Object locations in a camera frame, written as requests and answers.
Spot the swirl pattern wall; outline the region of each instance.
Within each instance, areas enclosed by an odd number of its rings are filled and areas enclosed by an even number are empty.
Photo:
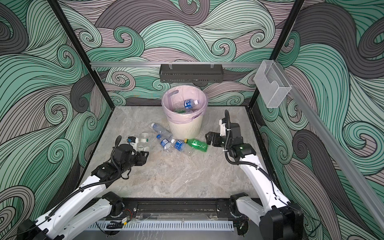
[[[262,61],[294,0],[59,0],[91,61]],[[99,68],[115,105],[160,105],[159,68]],[[248,105],[255,69],[196,84],[211,106]]]
[[[304,5],[278,61],[384,200],[384,1]],[[287,96],[256,119],[289,199],[321,219],[309,239],[384,239],[317,133]],[[318,222],[305,219],[310,233]]]
[[[76,188],[111,109],[46,0],[0,1],[0,238]]]

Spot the clear acrylic holder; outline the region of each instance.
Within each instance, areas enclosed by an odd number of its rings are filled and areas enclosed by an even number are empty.
[[[267,108],[278,108],[291,90],[283,66],[273,60],[264,60],[255,77],[256,87]]]

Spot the blue label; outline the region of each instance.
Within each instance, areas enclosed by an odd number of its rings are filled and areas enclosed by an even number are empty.
[[[163,141],[160,142],[162,147],[164,147],[167,143],[169,143],[167,139],[163,139]]]
[[[183,141],[180,141],[180,140],[177,140],[176,142],[175,142],[175,148],[177,149],[177,150],[181,150],[182,149],[182,147],[183,147],[183,145],[184,145],[185,143],[183,142]]]
[[[185,107],[186,109],[191,109],[191,108],[192,108],[192,106],[191,106],[191,100],[192,100],[192,99],[188,99],[188,100],[186,100],[186,101],[184,102],[184,107]]]

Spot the red wire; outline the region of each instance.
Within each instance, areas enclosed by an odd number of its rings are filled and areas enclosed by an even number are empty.
[[[133,214],[132,214],[131,210],[129,210],[129,209],[125,209],[125,210],[128,210],[130,212],[131,218],[132,218]]]

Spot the aluminum rail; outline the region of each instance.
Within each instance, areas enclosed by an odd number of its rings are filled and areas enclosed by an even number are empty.
[[[221,64],[223,68],[258,68],[261,62],[145,62],[145,61],[95,61],[92,68],[159,68],[161,64]]]

